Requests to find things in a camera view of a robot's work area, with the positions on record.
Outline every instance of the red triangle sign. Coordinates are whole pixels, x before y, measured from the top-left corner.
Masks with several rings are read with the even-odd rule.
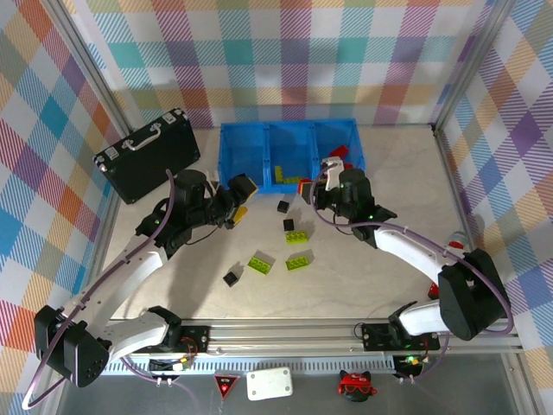
[[[226,398],[226,395],[231,391],[232,387],[238,380],[239,376],[231,376],[231,375],[215,375],[215,382],[217,383],[217,387],[219,388],[219,392],[221,392],[221,398],[224,400]]]

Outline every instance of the white tabletop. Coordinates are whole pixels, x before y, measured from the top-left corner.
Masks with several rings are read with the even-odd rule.
[[[408,225],[444,243],[460,229],[448,180],[428,127],[360,127],[367,176],[377,204]],[[191,168],[215,171],[219,130],[197,130],[201,159]],[[162,185],[118,212],[106,264],[121,250],[142,218],[168,195]],[[426,300],[430,280],[401,259],[374,250],[353,236],[320,222],[299,196],[289,214],[277,212],[282,195],[256,195],[248,214],[229,231],[218,230],[195,246],[184,246],[117,311],[133,318],[161,305],[182,318],[224,317],[385,317],[409,301]],[[307,244],[289,246],[283,219],[306,230]],[[197,239],[212,228],[194,230]],[[307,254],[307,268],[289,272],[290,256]],[[265,277],[248,268],[250,258],[274,260]],[[233,270],[240,280],[229,288],[223,277]]]

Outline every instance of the lime green lego brick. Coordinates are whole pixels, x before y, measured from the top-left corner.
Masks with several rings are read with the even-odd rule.
[[[277,183],[282,183],[284,181],[283,168],[280,166],[275,166],[275,181]]]
[[[308,257],[298,257],[286,261],[286,268],[288,268],[288,271],[299,270],[300,268],[305,268],[308,265]]]
[[[288,245],[305,244],[308,241],[308,233],[305,231],[294,231],[286,233],[286,243]]]
[[[267,275],[270,271],[270,265],[263,262],[261,259],[257,259],[256,257],[250,259],[248,266],[257,272],[261,272],[263,275]]]
[[[284,179],[284,184],[294,184],[299,183],[301,180],[301,177],[286,177]]]

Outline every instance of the blue storage tray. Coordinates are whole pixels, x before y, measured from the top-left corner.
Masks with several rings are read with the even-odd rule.
[[[227,184],[242,173],[259,193],[295,193],[296,184],[276,183],[275,166],[284,178],[315,179],[321,160],[341,145],[349,149],[344,163],[365,169],[365,158],[354,119],[223,124],[219,147],[219,178]]]

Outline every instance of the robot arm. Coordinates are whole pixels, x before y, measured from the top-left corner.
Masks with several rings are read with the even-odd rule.
[[[62,308],[45,306],[36,314],[39,359],[77,306],[82,307],[78,318],[63,333],[48,359],[51,368],[77,386],[89,385],[110,361],[138,349],[155,345],[175,347],[181,339],[181,319],[162,307],[150,308],[132,320],[109,326],[108,322],[146,278],[190,241],[194,228],[204,225],[233,228],[247,211],[242,205],[256,192],[255,184],[245,176],[231,179],[229,189],[222,186],[215,189],[199,171],[179,173],[175,178],[173,209],[161,232],[156,233],[156,229],[165,216],[163,207],[168,200],[160,201],[154,212],[143,219],[137,234],[106,268],[115,271],[92,294],[89,290],[95,282]]]
[[[401,232],[401,227],[387,227],[383,223],[397,215],[375,203],[371,184],[362,170],[344,169],[338,157],[323,162],[330,166],[326,169],[326,180],[302,181],[298,189],[302,198],[309,204],[313,202],[317,210],[329,208],[347,218],[357,239],[396,255],[440,287],[440,300],[410,303],[389,317],[389,330],[397,343],[412,336],[444,331],[468,341],[505,315],[496,295],[466,266],[428,249]],[[365,226],[368,222],[381,225]],[[505,288],[487,253],[480,249],[472,252],[447,249],[457,257],[464,257],[464,262],[486,276],[508,303]]]

